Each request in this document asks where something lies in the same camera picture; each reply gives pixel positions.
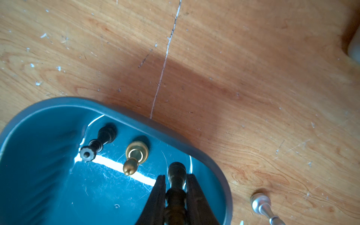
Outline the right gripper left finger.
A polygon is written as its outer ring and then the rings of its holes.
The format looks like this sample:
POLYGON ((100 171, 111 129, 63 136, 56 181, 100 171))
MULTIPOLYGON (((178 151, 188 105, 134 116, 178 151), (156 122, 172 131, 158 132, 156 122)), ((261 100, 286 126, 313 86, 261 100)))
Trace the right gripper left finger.
POLYGON ((136 225, 164 225, 166 177, 159 175, 136 225))

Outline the silver chess piece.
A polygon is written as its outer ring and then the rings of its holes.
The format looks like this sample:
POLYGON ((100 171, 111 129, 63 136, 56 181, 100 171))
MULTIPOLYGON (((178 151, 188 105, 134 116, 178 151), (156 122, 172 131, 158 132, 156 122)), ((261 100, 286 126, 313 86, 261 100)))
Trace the silver chess piece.
POLYGON ((268 218, 271 225, 285 225, 285 222, 275 215, 271 209, 271 200, 264 193, 255 193, 250 198, 253 211, 268 218))

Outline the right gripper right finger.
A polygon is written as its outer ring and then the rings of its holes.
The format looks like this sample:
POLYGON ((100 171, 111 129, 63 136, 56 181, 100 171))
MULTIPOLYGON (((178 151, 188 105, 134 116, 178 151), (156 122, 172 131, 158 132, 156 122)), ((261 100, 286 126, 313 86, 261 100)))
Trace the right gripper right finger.
POLYGON ((187 174, 187 221, 189 225, 219 225, 196 177, 187 174))

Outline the teal plastic storage box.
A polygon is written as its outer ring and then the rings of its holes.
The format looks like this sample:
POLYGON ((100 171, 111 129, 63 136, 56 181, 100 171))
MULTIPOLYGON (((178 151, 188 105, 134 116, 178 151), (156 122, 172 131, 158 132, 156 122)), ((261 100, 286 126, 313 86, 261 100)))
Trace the teal plastic storage box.
POLYGON ((125 108, 59 97, 21 111, 1 132, 1 224, 133 225, 159 175, 171 163, 194 174, 222 225, 233 202, 219 166, 171 129, 125 108), (106 124, 116 139, 93 161, 80 149, 106 124), (142 141, 149 157, 130 176, 123 172, 126 148, 142 141))

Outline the dark chess piece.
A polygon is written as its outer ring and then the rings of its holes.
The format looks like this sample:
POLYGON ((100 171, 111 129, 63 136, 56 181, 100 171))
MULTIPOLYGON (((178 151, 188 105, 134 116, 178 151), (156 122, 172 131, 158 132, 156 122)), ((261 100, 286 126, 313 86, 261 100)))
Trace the dark chess piece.
POLYGON ((117 136, 117 128, 115 125, 106 124, 97 134, 96 139, 90 140, 88 145, 83 146, 79 153, 83 161, 93 161, 97 154, 100 153, 104 145, 112 143, 117 136))
POLYGON ((186 221, 186 192, 183 186, 186 181, 186 168, 180 162, 173 162, 168 169, 170 188, 166 192, 167 207, 165 223, 167 225, 184 225, 186 221))

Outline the gold chess piece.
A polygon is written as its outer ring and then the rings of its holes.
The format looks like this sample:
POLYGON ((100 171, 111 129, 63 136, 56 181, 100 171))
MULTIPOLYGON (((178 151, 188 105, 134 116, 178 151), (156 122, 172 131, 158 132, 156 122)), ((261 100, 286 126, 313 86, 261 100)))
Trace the gold chess piece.
POLYGON ((126 176, 133 175, 139 165, 143 164, 149 157, 149 148, 142 141, 134 141, 126 148, 126 162, 123 165, 123 172, 126 176))

